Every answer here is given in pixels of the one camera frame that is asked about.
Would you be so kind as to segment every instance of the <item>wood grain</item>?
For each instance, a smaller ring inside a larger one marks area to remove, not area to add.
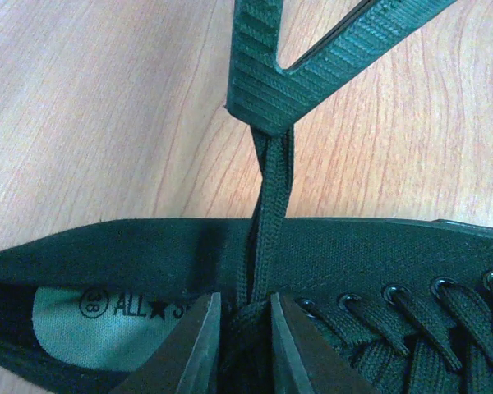
[[[355,2],[287,0],[288,65]],[[0,249],[116,218],[249,217],[232,0],[0,0]],[[493,226],[493,1],[458,0],[297,125],[289,216]],[[0,369],[0,393],[39,392]]]

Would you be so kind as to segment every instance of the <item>eyelet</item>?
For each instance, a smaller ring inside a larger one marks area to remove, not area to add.
[[[347,303],[347,301],[350,301],[350,300],[354,300],[354,301],[359,301],[361,300],[362,298],[358,295],[358,294],[354,294],[354,293],[345,293],[345,294],[342,294],[339,298],[338,298],[338,307],[341,309],[341,310],[345,310],[345,311],[348,311],[348,308],[347,306],[345,305]]]
[[[299,305],[299,307],[302,309],[303,313],[306,314],[307,317],[309,318],[316,318],[314,314],[311,314],[309,308],[314,307],[316,304],[314,301],[309,300],[308,298],[296,298],[294,300],[296,304]]]
[[[440,299],[440,294],[438,294],[438,289],[442,285],[456,285],[456,281],[450,277],[438,277],[431,283],[431,293],[435,296],[437,300]]]
[[[491,290],[491,283],[493,283],[493,270],[484,273],[482,282],[484,283],[486,290]]]
[[[389,304],[396,305],[393,299],[393,294],[396,292],[411,294],[411,291],[407,287],[398,285],[396,283],[391,283],[390,285],[384,287],[384,290],[381,292],[381,295],[382,297],[384,297],[384,300],[387,301]]]

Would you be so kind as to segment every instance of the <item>dark green plastic part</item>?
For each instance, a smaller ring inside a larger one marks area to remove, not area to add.
[[[364,0],[283,70],[277,62],[283,0],[237,0],[227,109],[268,135],[282,135],[453,2]]]

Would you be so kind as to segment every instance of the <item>circle logo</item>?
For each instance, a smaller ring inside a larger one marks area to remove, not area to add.
[[[108,305],[108,292],[98,287],[90,287],[81,296],[79,308],[85,318],[99,318],[108,310]]]

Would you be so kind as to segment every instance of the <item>star logo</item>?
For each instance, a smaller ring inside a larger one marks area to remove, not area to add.
[[[151,307],[150,320],[155,316],[160,316],[160,318],[164,320],[164,310],[168,308],[169,304],[162,301],[153,301],[153,302],[148,301],[148,304]]]

